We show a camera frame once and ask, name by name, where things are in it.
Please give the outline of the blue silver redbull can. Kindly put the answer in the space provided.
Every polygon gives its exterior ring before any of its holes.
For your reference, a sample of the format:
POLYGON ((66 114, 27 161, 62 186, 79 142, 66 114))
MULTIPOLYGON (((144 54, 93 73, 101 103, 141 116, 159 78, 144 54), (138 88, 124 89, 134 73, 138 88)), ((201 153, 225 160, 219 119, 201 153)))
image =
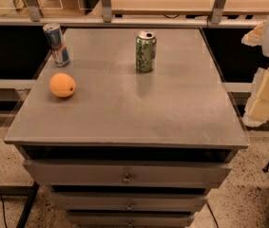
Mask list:
POLYGON ((67 46, 59 24, 45 24, 43 31, 48 39, 53 61, 58 67, 65 67, 69 64, 67 46))

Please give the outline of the green soda can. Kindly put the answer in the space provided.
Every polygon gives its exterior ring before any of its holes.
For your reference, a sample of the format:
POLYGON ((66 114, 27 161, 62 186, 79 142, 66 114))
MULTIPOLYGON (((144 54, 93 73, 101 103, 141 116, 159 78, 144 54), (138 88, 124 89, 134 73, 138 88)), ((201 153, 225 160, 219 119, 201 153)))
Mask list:
POLYGON ((157 38, 152 31, 140 31, 136 37, 136 68, 150 72, 155 66, 157 38))

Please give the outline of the grey drawer cabinet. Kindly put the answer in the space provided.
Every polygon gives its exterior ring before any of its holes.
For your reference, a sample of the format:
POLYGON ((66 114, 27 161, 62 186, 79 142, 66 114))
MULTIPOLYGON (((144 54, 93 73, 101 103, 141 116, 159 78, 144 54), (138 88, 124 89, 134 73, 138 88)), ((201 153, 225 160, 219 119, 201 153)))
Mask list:
POLYGON ((75 92, 50 92, 47 63, 6 142, 71 222, 186 228, 248 140, 199 30, 158 30, 149 73, 135 67, 135 36, 68 29, 75 92))

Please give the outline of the orange fruit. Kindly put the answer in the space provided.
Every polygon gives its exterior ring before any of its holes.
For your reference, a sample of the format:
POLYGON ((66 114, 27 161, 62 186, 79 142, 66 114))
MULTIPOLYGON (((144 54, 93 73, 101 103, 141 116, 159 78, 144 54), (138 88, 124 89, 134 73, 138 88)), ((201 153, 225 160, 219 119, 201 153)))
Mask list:
POLYGON ((71 96, 76 88, 72 77, 65 73, 57 73, 49 80, 49 89, 57 97, 66 98, 71 96))

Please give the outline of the metal railing frame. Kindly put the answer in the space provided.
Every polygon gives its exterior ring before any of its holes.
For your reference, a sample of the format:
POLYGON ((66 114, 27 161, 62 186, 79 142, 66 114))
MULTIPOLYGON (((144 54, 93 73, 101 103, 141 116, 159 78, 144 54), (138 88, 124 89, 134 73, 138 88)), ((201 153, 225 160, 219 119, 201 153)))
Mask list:
POLYGON ((269 0, 0 0, 0 25, 251 28, 269 0))

